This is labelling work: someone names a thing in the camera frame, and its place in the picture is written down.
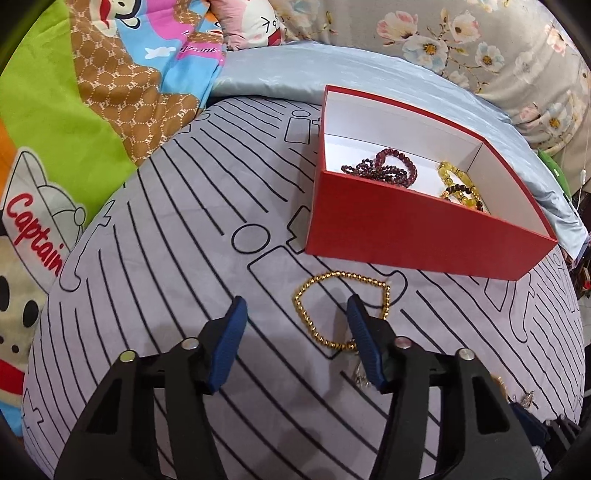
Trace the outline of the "red jewelry box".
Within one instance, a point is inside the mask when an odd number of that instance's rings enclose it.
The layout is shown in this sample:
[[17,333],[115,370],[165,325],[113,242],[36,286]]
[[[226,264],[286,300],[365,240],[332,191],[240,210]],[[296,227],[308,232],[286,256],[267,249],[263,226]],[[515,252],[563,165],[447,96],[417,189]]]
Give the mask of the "red jewelry box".
[[[345,173],[386,148],[415,165],[413,185]],[[528,188],[483,136],[408,103],[325,88],[308,254],[517,280],[556,244]]]

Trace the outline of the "green object at edge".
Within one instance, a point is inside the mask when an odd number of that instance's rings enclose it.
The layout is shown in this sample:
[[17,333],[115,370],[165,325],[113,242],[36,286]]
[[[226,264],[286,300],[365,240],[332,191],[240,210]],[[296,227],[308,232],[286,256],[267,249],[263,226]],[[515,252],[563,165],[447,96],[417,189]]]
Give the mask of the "green object at edge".
[[538,157],[540,158],[540,160],[544,163],[544,165],[553,174],[555,180],[560,185],[560,187],[563,190],[564,194],[568,198],[571,198],[572,197],[572,194],[571,194],[570,186],[568,184],[568,181],[566,179],[566,176],[564,175],[564,172],[562,171],[562,169],[560,168],[560,166],[558,165],[558,163],[548,153],[546,153],[543,150],[538,150],[537,151],[537,154],[538,154]]

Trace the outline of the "colourful monkey cartoon blanket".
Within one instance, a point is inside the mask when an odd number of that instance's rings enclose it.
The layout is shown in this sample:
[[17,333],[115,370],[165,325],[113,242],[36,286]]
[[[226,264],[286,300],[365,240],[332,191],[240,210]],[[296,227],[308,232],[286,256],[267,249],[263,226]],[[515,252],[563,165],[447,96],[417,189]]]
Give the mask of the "colourful monkey cartoon blanket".
[[15,434],[49,290],[110,195],[201,111],[224,62],[207,1],[1,5],[1,412]]

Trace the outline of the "grey floral bedsheet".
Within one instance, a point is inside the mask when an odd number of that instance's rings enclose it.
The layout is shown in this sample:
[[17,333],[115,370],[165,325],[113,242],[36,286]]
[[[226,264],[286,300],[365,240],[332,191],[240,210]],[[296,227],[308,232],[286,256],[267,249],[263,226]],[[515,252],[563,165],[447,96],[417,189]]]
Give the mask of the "grey floral bedsheet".
[[287,39],[401,57],[502,109],[572,191],[590,187],[590,65],[539,1],[273,2]]

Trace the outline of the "pink bunny cushion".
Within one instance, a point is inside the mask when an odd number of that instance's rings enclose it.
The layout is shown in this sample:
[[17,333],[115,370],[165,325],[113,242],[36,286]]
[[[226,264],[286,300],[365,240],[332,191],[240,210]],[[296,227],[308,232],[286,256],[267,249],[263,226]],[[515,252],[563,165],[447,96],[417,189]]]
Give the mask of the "pink bunny cushion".
[[216,0],[211,11],[221,23],[224,42],[238,51],[284,42],[284,26],[267,0]]

